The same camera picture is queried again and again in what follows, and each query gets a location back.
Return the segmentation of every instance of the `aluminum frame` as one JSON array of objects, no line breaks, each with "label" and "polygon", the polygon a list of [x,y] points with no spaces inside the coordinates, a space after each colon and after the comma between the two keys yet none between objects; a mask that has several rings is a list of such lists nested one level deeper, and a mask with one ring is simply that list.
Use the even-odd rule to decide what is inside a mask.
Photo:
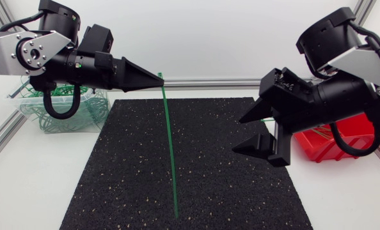
[{"label": "aluminum frame", "polygon": [[[356,22],[363,25],[377,0],[359,0],[355,6],[354,13]],[[10,13],[4,0],[0,0],[0,26],[12,22],[14,18]],[[314,83],[319,79],[307,79]],[[165,87],[167,90],[189,90],[189,89],[259,89],[260,80],[236,79],[236,80],[166,80]],[[19,112],[15,111],[0,127],[0,152],[10,139],[15,135],[17,130],[24,124],[26,118]],[[380,147],[376,151],[380,158]]]}]

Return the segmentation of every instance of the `green wire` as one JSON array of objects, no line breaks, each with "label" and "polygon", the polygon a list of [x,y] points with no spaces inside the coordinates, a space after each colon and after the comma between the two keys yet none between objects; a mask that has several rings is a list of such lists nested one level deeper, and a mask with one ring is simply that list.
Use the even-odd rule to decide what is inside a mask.
[{"label": "green wire", "polygon": [[[267,122],[267,121],[274,121],[274,119],[261,119],[261,121],[262,122]],[[322,126],[320,126],[319,128],[322,128],[322,129],[324,129],[324,130],[326,130],[326,131],[331,131],[330,129],[328,129],[328,128],[325,128],[325,127],[322,127]],[[324,134],[324,133],[322,133],[322,132],[320,132],[320,131],[318,131],[318,130],[316,130],[316,129],[311,129],[312,131],[314,131],[316,134],[319,134],[321,137],[323,137],[323,138],[325,138],[325,139],[331,139],[332,137],[331,136],[329,136],[329,135],[327,135],[327,134]]]},{"label": "green wire", "polygon": [[[20,92],[23,98],[42,97],[43,93],[29,88],[26,83],[21,79],[24,91],[26,94]],[[81,94],[85,94],[89,90],[88,87],[81,87]],[[66,84],[59,84],[58,87],[51,92],[52,96],[72,96],[74,94],[74,87]],[[59,113],[66,112],[68,103],[57,103],[59,107],[56,108]],[[23,114],[29,115],[29,119],[34,121],[38,119],[40,129],[45,133],[58,133],[58,132],[75,132],[93,125],[99,129],[103,126],[107,115],[109,114],[109,101],[106,95],[97,91],[95,95],[85,102],[81,102],[78,112],[72,118],[66,120],[58,120],[50,117],[43,106],[36,104],[22,104],[19,107]]]},{"label": "green wire", "polygon": [[[163,79],[163,74],[157,74],[161,79]],[[171,162],[171,177],[173,178],[173,200],[175,203],[175,216],[178,218],[178,204],[177,204],[177,190],[176,190],[176,170],[175,170],[175,158],[173,156],[173,141],[171,138],[171,128],[170,128],[170,118],[169,118],[169,109],[167,106],[166,93],[164,92],[164,86],[162,86],[163,93],[163,102],[164,102],[164,111],[166,113],[166,122],[167,122],[167,134],[169,138],[169,148],[170,148],[170,162]]]}]

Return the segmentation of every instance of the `red bin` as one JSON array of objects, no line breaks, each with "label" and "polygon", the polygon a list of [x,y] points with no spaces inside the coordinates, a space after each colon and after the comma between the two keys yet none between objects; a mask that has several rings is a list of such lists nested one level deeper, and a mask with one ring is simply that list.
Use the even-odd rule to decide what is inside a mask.
[{"label": "red bin", "polygon": [[[374,127],[366,115],[360,114],[336,123],[342,139],[353,148],[366,149],[374,140]],[[353,157],[342,151],[332,137],[329,125],[294,134],[308,158],[317,163],[323,160]]]}]

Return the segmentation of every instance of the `speckled black mat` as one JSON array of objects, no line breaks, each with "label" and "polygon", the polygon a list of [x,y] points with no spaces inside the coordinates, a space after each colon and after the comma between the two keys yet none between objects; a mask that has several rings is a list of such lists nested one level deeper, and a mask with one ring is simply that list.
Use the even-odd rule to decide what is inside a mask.
[{"label": "speckled black mat", "polygon": [[237,120],[252,98],[168,100],[175,219],[162,100],[117,100],[61,229],[312,229],[285,168],[231,151],[263,123]]}]

